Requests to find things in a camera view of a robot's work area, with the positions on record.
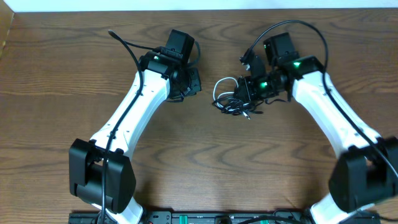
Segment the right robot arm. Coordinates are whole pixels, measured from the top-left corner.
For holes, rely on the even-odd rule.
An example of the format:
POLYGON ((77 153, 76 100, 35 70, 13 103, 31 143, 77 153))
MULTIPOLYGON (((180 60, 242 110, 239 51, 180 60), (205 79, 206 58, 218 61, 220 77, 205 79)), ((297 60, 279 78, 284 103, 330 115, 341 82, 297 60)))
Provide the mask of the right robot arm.
POLYGON ((234 97, 248 107, 285 92, 301 104, 337 158, 329 193, 310 207, 312 222, 364 221, 367 208, 397 196, 397 138, 384 139, 369 127, 338 93, 326 66, 313 55, 300 57, 288 33, 266 39, 264 48, 272 70, 247 49, 240 61, 251 74, 239 78, 234 97))

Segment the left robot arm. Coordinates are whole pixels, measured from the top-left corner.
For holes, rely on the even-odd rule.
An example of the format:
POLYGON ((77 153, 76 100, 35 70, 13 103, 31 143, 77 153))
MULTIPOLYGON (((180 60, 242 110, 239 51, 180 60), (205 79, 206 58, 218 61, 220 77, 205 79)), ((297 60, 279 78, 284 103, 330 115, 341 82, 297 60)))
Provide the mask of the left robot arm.
POLYGON ((179 103, 201 91, 196 61, 190 61, 198 46, 192 36, 174 29, 165 46, 149 47, 133 58, 137 73, 116 111, 89 141, 75 139, 70 146, 70 193, 99 212, 71 213, 69 223, 140 222, 144 209, 133 197, 134 150, 163 102, 179 103))

